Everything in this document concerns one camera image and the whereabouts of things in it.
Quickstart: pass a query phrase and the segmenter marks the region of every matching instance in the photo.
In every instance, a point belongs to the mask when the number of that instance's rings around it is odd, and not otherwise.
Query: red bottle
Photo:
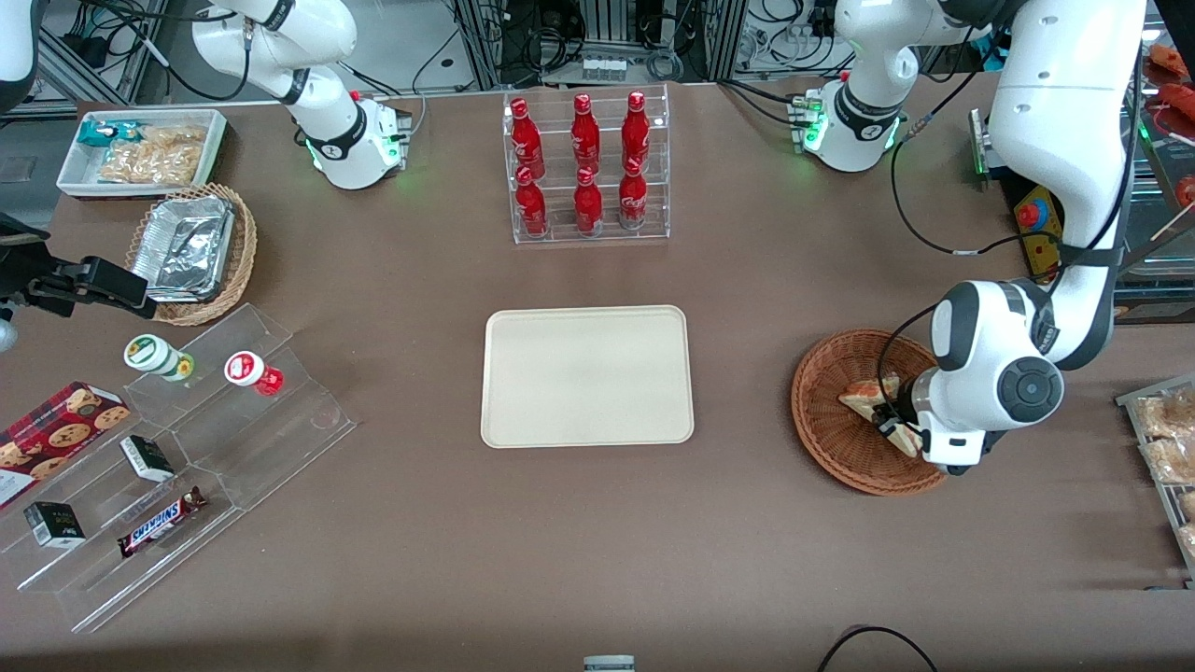
[[[623,167],[626,175],[618,183],[618,224],[627,231],[638,231],[648,213],[648,182],[638,159],[626,159]]]
[[[519,218],[523,220],[527,236],[543,238],[547,236],[547,208],[544,204],[544,193],[535,185],[531,169],[519,166],[515,170],[515,202],[519,203]]]
[[[577,158],[577,166],[596,173],[601,163],[601,132],[589,94],[577,93],[572,99],[572,110],[576,112],[572,117],[572,154]]]
[[[510,114],[515,126],[510,129],[510,141],[515,146],[515,158],[519,165],[531,169],[532,179],[544,177],[544,145],[539,139],[539,128],[527,114],[527,100],[515,98],[510,102]]]
[[[626,97],[626,118],[623,120],[623,165],[626,159],[638,159],[639,166],[648,163],[648,133],[651,122],[644,111],[646,97],[642,91],[632,91]]]
[[[594,171],[577,169],[577,190],[572,194],[577,208],[577,231],[586,238],[601,236],[601,191],[594,184]]]

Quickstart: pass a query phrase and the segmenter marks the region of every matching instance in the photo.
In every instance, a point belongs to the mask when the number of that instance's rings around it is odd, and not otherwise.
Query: wicker basket
[[[221,184],[204,184],[192,189],[185,189],[178,194],[171,194],[166,200],[180,201],[186,198],[198,198],[201,196],[220,196],[237,208],[237,221],[233,224],[232,242],[228,243],[228,258],[225,262],[222,289],[216,298],[204,304],[158,304],[158,312],[153,318],[158,322],[167,322],[177,326],[195,326],[210,322],[229,310],[234,308],[245,293],[249,285],[249,276],[253,273],[253,255],[257,252],[257,225],[253,222],[253,213],[245,207],[245,201],[235,191]],[[133,234],[133,244],[129,245],[128,253],[124,255],[124,268],[133,268],[133,259],[141,248],[141,236],[145,234],[146,224],[149,221],[147,212],[141,218],[141,225]]]
[[[839,481],[872,495],[915,495],[940,484],[945,475],[900,452],[838,401],[851,383],[875,378],[876,360],[889,336],[852,329],[814,346],[792,379],[792,419],[801,442]],[[914,341],[897,338],[884,364],[884,373],[894,372],[905,381],[933,366],[933,358]]]

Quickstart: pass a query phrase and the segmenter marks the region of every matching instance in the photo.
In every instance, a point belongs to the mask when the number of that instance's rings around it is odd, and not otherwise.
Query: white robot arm
[[[992,104],[991,142],[1012,171],[1049,189],[1066,213],[1064,270],[1049,291],[1028,280],[964,282],[934,310],[938,366],[905,386],[896,407],[902,419],[921,426],[923,457],[948,472],[978,464],[1004,432],[1049,417],[1062,399],[1060,369],[1086,365],[1111,337],[1123,243],[1119,210],[1132,178],[1121,106],[1140,60],[1145,8],[1145,0],[838,5],[835,22],[851,38],[858,66],[845,85],[810,92],[827,109],[807,136],[808,149],[832,167],[865,170],[895,133],[918,68],[890,38],[874,47],[872,35],[945,36],[950,31],[942,26],[949,25],[961,37],[957,31],[972,30],[968,25],[1015,16]],[[926,25],[931,30],[923,30]]]
[[[357,41],[341,0],[222,0],[208,11],[232,16],[191,24],[200,55],[286,105],[329,182],[362,189],[403,167],[394,110],[350,96],[327,67],[353,54]]]

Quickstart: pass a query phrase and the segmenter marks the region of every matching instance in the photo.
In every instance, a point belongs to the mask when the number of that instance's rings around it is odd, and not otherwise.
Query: beige tray
[[[680,444],[693,434],[675,306],[501,311],[485,328],[482,440],[494,448]]]

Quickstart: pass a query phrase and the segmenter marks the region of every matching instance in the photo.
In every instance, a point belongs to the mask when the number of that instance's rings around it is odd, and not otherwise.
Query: acrylic bottle rack
[[[632,91],[642,91],[646,98],[645,111],[651,123],[648,133],[648,161],[643,167],[643,177],[648,183],[646,220],[642,228],[627,231],[618,224],[618,183],[623,179],[623,120],[626,117],[626,97]],[[598,188],[602,195],[605,208],[601,236],[584,238],[577,231],[576,212],[572,204],[572,193],[577,185],[577,161],[572,155],[572,97],[576,90],[558,91],[554,88],[537,88],[507,93],[503,99],[502,140],[507,158],[507,190],[510,195],[510,221],[515,243],[596,243],[600,240],[639,240],[667,238],[672,233],[672,208],[669,187],[672,167],[669,164],[668,134],[668,88],[660,85],[650,86],[611,86],[586,90],[593,102],[593,115],[601,129],[601,164],[598,172]],[[532,121],[539,127],[544,146],[545,173],[538,181],[544,193],[547,207],[547,236],[532,238],[519,218],[515,201],[515,169],[519,166],[514,153],[510,133],[514,117],[510,114],[510,100],[523,98]]]

